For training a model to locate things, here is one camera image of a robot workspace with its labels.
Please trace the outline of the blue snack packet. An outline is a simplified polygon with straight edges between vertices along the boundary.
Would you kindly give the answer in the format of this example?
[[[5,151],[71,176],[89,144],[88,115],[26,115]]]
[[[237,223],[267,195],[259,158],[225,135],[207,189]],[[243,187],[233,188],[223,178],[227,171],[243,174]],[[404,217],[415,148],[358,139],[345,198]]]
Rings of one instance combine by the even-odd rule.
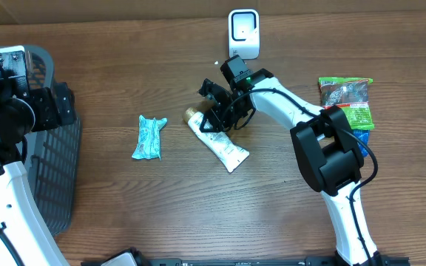
[[[359,138],[365,145],[368,144],[369,141],[369,137],[370,137],[370,130],[362,130],[362,129],[354,129],[353,130],[353,134],[355,137]],[[363,157],[367,157],[368,156],[368,152],[365,149],[364,146],[362,146],[361,144],[359,144],[359,149],[362,152],[362,156]]]

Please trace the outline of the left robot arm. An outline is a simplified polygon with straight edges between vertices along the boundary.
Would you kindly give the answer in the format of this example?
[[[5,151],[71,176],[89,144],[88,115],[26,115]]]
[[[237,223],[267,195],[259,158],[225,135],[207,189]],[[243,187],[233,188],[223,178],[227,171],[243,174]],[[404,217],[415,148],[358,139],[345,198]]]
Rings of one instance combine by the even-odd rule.
[[[0,47],[0,265],[65,265],[82,123],[35,45]]]

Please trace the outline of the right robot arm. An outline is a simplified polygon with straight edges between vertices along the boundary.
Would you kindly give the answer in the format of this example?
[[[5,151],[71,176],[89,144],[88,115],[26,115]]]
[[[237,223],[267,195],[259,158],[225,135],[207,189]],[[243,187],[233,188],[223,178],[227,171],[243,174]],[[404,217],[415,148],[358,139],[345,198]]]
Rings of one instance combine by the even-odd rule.
[[[262,112],[290,131],[300,173],[308,186],[325,201],[336,237],[341,265],[376,265],[379,252],[368,230],[360,191],[364,143],[354,136],[344,111],[324,109],[286,89],[271,72],[250,70],[235,55],[220,71],[229,84],[225,89],[205,79],[199,94],[213,105],[201,122],[205,133],[240,129],[239,120]]]

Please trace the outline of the teal small packet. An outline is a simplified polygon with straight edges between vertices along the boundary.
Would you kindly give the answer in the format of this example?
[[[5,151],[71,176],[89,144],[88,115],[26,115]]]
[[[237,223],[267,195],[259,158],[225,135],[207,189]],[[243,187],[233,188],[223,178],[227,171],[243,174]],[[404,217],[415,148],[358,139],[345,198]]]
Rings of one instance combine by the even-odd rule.
[[[135,160],[161,159],[160,131],[167,124],[167,119],[156,118],[147,119],[143,115],[139,116],[138,143],[132,154]]]

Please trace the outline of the white tube gold cap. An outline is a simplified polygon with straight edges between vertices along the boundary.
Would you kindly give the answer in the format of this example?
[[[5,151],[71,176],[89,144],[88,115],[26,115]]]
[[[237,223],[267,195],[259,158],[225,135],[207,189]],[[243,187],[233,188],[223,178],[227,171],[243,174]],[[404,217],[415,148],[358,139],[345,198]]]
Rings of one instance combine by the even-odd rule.
[[[250,153],[235,145],[224,132],[207,132],[200,130],[204,114],[194,107],[188,108],[183,113],[183,119],[189,128],[221,161],[228,173],[232,173],[241,163],[243,163]]]

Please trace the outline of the green red snack bag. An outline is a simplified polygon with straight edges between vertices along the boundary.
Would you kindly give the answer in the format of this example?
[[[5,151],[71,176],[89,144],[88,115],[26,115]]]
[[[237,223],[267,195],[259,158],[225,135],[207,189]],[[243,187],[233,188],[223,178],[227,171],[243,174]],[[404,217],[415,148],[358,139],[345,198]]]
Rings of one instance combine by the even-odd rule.
[[[372,78],[321,77],[318,79],[321,105],[338,106],[352,129],[373,130],[375,125],[368,99]]]

